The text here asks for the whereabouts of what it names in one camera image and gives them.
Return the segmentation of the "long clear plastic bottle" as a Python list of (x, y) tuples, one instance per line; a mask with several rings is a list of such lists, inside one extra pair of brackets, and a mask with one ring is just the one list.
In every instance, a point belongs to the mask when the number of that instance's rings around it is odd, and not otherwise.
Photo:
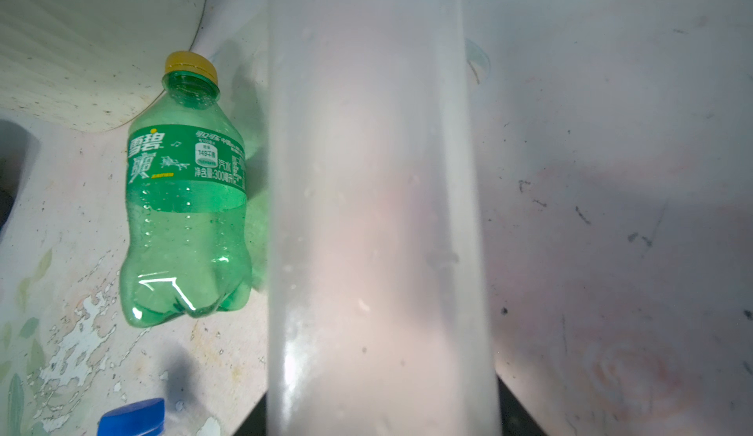
[(272, 435), (498, 435), (461, 0), (269, 0)]

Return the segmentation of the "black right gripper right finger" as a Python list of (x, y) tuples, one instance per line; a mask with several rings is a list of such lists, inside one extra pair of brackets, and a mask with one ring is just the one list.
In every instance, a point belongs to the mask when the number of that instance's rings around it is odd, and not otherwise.
[(503, 436), (546, 436), (500, 376), (497, 377), (497, 388)]

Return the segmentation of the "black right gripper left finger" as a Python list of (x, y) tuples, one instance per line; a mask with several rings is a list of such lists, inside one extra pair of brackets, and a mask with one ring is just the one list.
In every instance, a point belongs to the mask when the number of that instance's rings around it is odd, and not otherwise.
[(243, 423), (237, 428), (235, 436), (267, 435), (267, 394), (264, 394)]

